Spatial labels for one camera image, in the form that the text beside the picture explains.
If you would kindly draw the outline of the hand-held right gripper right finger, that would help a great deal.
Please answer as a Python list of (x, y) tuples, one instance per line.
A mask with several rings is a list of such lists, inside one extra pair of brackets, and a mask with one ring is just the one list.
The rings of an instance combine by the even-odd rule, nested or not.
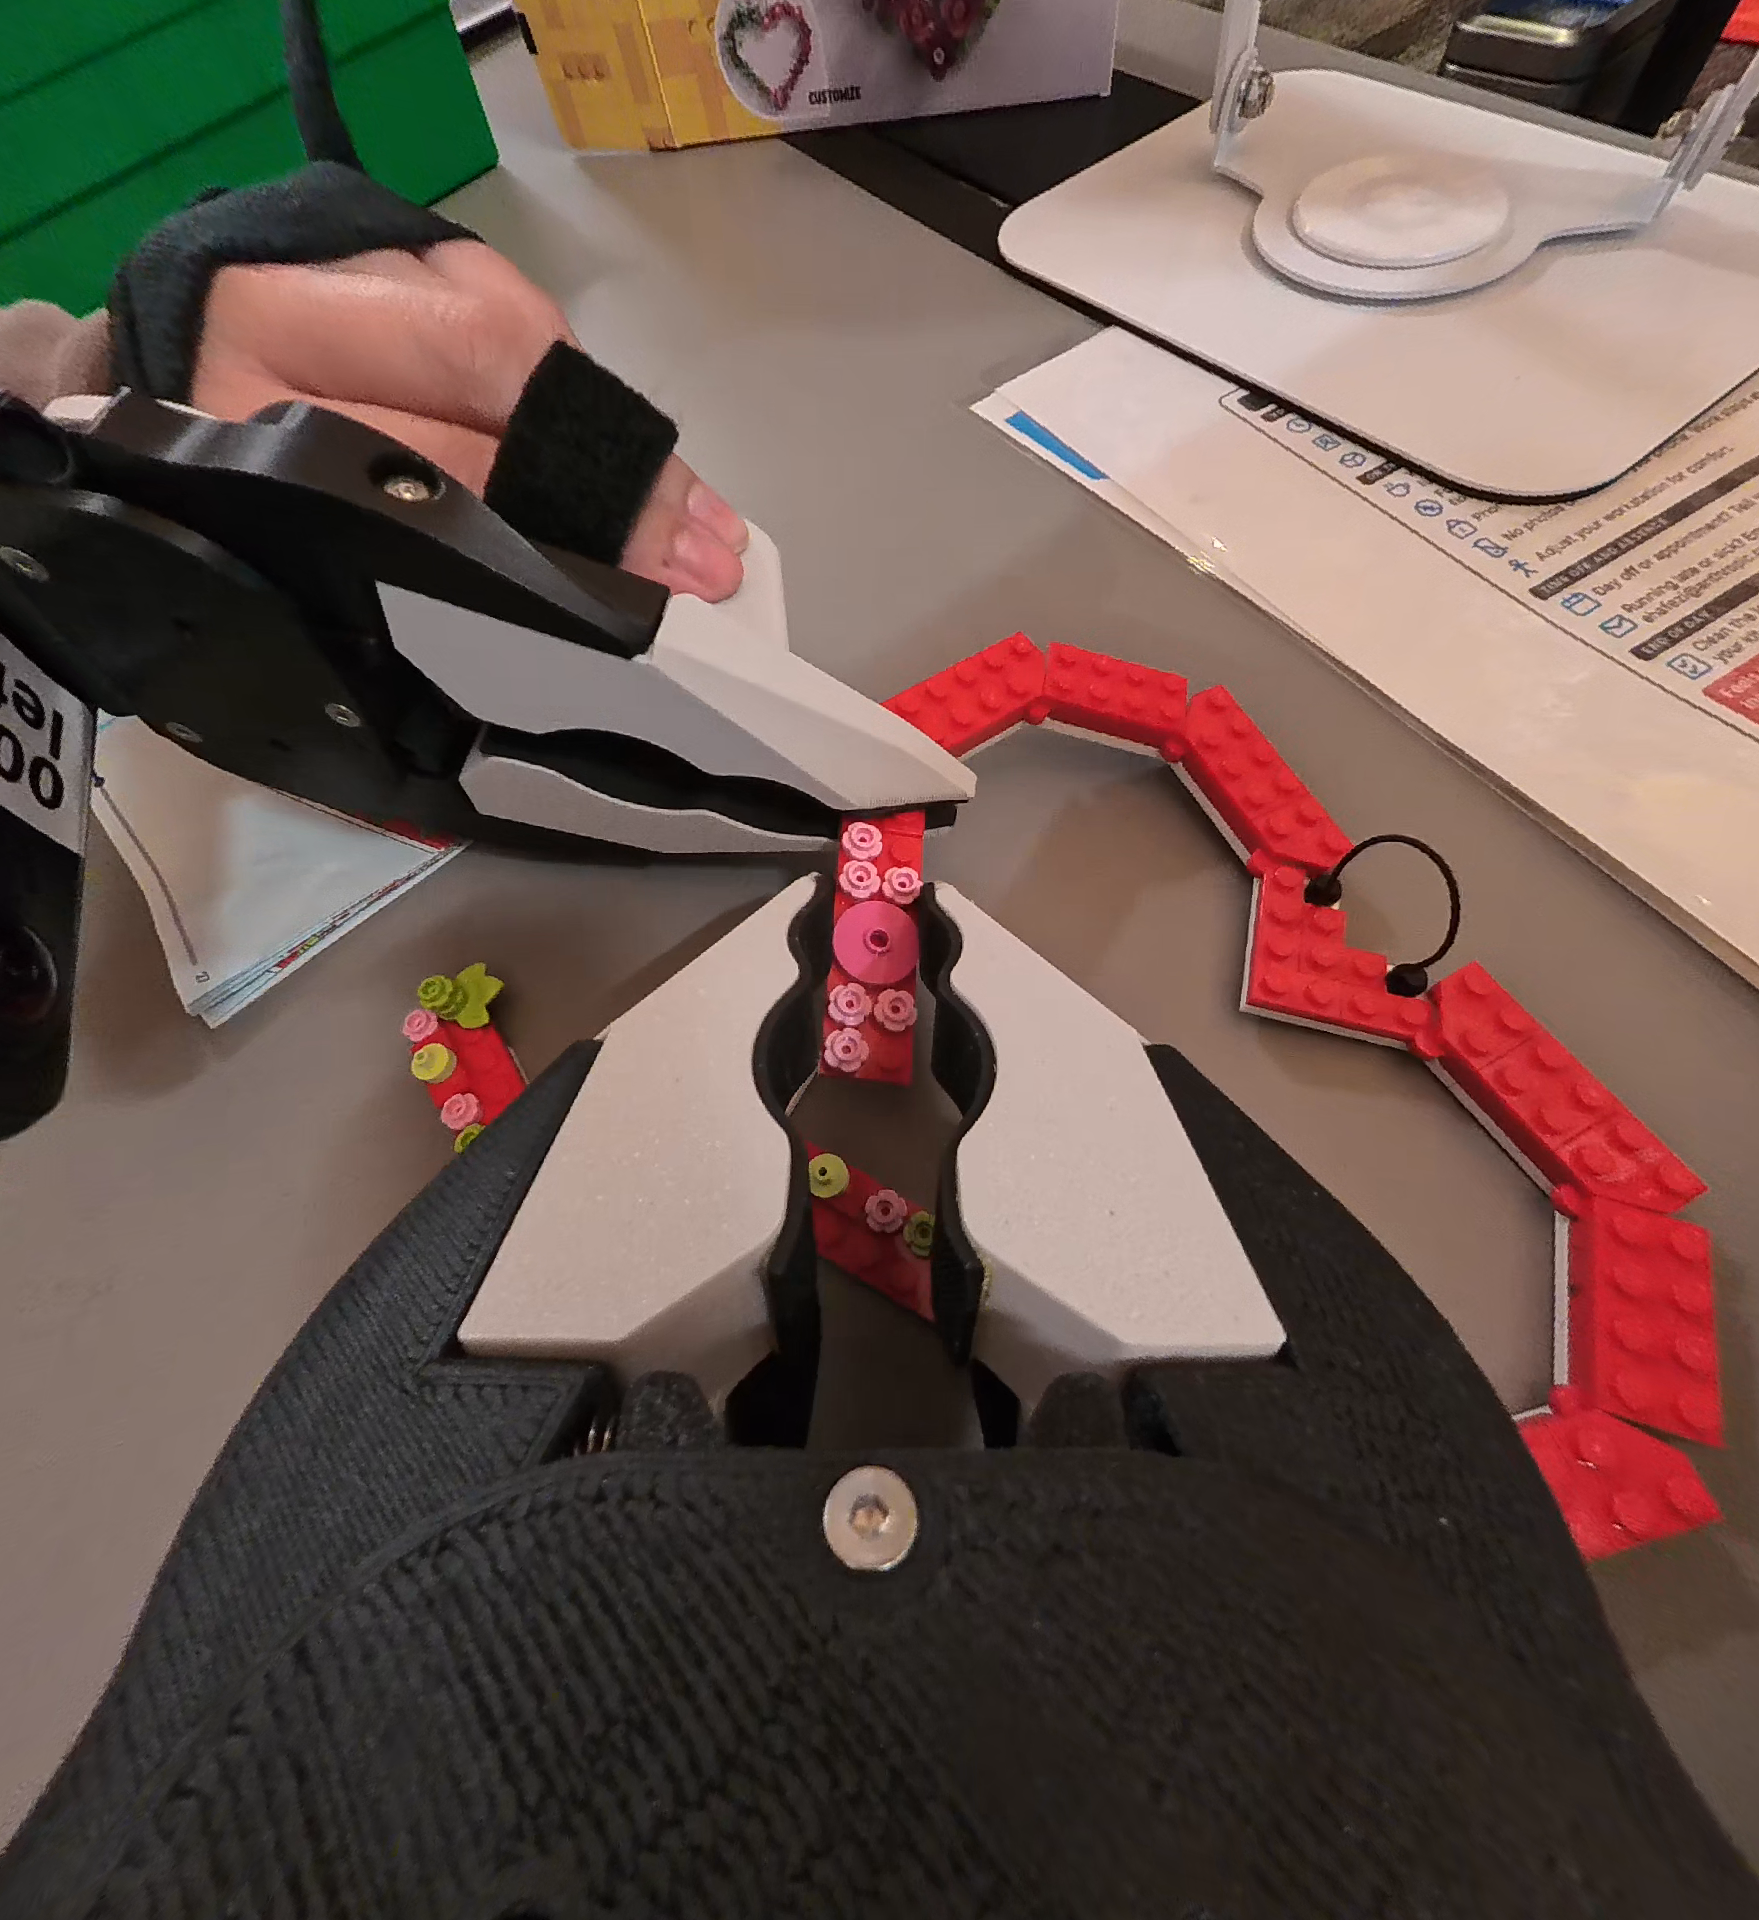
[(929, 908), (940, 1157), (934, 1301), (992, 1374), (1266, 1360), (1284, 1326), (1175, 1109), (1168, 1049), (957, 888)]

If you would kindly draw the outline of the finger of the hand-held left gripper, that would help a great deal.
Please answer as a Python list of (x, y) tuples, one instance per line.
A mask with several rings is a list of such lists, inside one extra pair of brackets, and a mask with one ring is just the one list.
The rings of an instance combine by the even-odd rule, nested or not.
[(615, 732), (484, 729), (463, 791), (498, 823), (657, 856), (822, 851), (839, 814), (778, 781), (717, 776)]
[(398, 653), (482, 725), (482, 757), (554, 773), (655, 748), (671, 767), (806, 798), (970, 798), (976, 779), (892, 708), (794, 653), (780, 556), (744, 524), (743, 583), (667, 600), (623, 659), (425, 594), (377, 587)]

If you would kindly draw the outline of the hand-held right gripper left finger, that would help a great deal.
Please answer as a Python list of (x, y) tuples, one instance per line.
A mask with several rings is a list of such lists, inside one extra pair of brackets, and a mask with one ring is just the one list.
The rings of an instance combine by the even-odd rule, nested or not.
[(752, 1047), (800, 983), (795, 881), (615, 1019), (461, 1326), (482, 1357), (740, 1379), (773, 1348), (790, 1147)]

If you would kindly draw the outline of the red lego strip pink flowers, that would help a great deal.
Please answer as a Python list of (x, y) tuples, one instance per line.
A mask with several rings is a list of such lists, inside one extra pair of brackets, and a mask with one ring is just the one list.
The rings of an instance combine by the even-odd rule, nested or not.
[(828, 1076), (912, 1082), (924, 841), (924, 814), (844, 821), (819, 1053)]

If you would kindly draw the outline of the red lego heart frame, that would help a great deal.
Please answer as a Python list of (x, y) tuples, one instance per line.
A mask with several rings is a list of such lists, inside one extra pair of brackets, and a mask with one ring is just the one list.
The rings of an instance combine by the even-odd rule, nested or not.
[[(1518, 1426), (1582, 1557), (1720, 1519), (1678, 1448), (1724, 1443), (1713, 1239), (1684, 1217), (1707, 1187), (1490, 972), (1439, 974), (1461, 898), (1437, 851), (1405, 833), (1354, 841), (1227, 689), (1155, 666), (1013, 634), (888, 708), (957, 759), (1033, 726), (1166, 760), (1251, 875), (1242, 1010), (1410, 1053), (1549, 1197), (1553, 1376)], [(1437, 956), (1352, 943), (1345, 869), (1380, 848), (1439, 869)]]

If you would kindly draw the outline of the red lego strip lime flowers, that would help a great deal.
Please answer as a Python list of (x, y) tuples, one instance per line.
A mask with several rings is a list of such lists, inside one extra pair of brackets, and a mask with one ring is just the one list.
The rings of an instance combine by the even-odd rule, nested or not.
[(427, 977), (403, 1019), (412, 1082), (464, 1154), (527, 1091), (527, 1076), (492, 1017), (504, 983), (482, 963)]

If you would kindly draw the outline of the lego instruction booklet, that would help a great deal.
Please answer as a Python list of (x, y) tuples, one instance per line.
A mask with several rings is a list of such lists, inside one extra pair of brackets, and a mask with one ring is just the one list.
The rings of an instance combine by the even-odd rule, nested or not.
[(207, 1027), (461, 853), (240, 781), (130, 718), (100, 725), (94, 809), (140, 885), (183, 1010)]

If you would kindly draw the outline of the yellow lego set box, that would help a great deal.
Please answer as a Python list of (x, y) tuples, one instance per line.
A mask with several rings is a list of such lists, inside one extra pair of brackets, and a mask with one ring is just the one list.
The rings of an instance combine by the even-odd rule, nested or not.
[(541, 86), (579, 152), (1099, 100), (1116, 2), (529, 2)]

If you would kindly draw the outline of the person's left hand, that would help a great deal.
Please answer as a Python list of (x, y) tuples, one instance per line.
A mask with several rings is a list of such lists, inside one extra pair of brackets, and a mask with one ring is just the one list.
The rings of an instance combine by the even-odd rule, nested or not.
[(748, 533), (679, 427), (466, 229), (346, 163), (216, 190), (107, 302), (114, 382), (220, 420), (311, 405), (384, 433), (542, 540), (720, 604)]

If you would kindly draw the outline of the green plastic bin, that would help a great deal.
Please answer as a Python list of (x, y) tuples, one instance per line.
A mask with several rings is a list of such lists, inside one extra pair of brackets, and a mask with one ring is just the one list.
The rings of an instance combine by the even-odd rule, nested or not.
[[(317, 12), (377, 179), (435, 203), (498, 163), (451, 5)], [(0, 2), (0, 302), (91, 312), (154, 224), (302, 159), (281, 5)]]

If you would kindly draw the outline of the black desk mat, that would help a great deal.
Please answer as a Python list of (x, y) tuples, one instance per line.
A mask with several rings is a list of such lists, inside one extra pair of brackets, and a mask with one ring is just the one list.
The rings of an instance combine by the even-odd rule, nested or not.
[(1006, 217), (1061, 181), (1194, 112), (1186, 93), (1120, 70), (1102, 98), (895, 124), (794, 132), (785, 143), (1015, 280)]

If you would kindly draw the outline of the laminated printed paper sheet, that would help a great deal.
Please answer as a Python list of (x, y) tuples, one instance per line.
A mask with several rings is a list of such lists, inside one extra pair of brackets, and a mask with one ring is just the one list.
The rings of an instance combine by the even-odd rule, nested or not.
[(975, 404), (1759, 991), (1759, 372), (1599, 492), (1493, 503), (1106, 330)]

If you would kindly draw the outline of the wooden book stand white base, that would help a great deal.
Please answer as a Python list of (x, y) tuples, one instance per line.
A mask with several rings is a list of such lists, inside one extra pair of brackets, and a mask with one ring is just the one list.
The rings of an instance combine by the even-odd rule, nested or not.
[(1355, 70), (1213, 92), (1013, 211), (1004, 262), (1464, 492), (1612, 485), (1759, 372), (1759, 53), (1661, 152)]

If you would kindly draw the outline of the grey metal tin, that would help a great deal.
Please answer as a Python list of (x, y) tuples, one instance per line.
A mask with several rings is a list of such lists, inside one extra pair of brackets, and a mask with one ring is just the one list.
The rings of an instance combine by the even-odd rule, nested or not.
[(1661, 36), (1674, 2), (1482, 2), (1451, 29), (1440, 73), (1546, 89), (1584, 87)]

